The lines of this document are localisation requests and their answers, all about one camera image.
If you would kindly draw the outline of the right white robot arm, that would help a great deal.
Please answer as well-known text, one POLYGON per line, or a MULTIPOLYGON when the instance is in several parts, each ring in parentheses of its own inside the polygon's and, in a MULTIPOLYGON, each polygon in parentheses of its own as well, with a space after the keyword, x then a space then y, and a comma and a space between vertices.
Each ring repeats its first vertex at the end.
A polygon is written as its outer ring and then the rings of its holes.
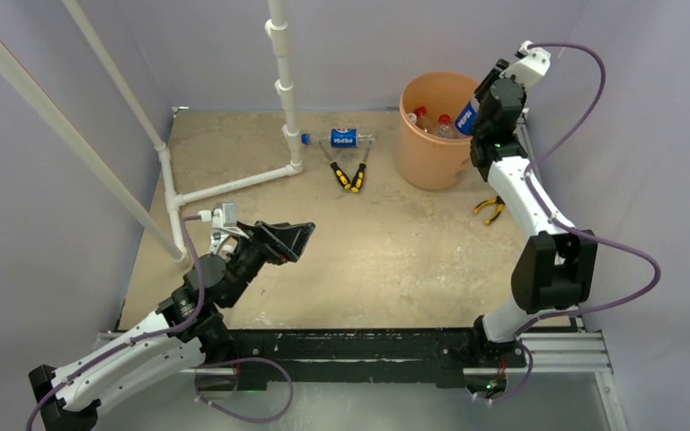
POLYGON ((525 57, 504 59, 474 91, 478 110, 472 123, 471 160, 482 178, 502 198, 526 245, 510 277, 511 294, 495 311, 474 323, 468 342, 471 359, 490 365, 511 347, 518 330, 531 319, 561 312, 588 299, 597 244, 553 223, 558 211, 528 170, 528 154, 516 135, 525 108, 526 89, 544 76, 549 63, 525 57))

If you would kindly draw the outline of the Pepsi bottle blue label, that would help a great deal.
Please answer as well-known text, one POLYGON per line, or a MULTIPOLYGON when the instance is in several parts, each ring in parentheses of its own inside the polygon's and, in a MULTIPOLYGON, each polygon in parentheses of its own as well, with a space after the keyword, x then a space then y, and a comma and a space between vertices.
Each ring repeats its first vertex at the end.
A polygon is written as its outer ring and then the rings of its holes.
POLYGON ((359 128, 331 128, 324 132, 303 133, 303 145, 328 145, 332 148, 366 147, 376 141, 376 134, 359 128))
POLYGON ((479 102, 472 97, 456 116, 454 126, 460 137, 472 135, 473 123, 477 116, 478 109, 479 102))

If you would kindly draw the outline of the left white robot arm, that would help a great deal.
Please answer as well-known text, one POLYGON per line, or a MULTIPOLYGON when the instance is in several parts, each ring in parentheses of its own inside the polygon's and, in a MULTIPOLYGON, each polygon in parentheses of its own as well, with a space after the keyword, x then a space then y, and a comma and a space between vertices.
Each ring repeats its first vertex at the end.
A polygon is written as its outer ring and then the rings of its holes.
POLYGON ((184 238, 193 266, 140 323, 71 364, 40 365, 29 373, 37 420, 47 430, 91 430, 103 411, 182 370, 226 367, 232 375, 258 357, 243 357, 227 328, 225 308, 235 305, 267 265, 299 261, 315 223, 219 222, 221 237, 199 255, 184 238))

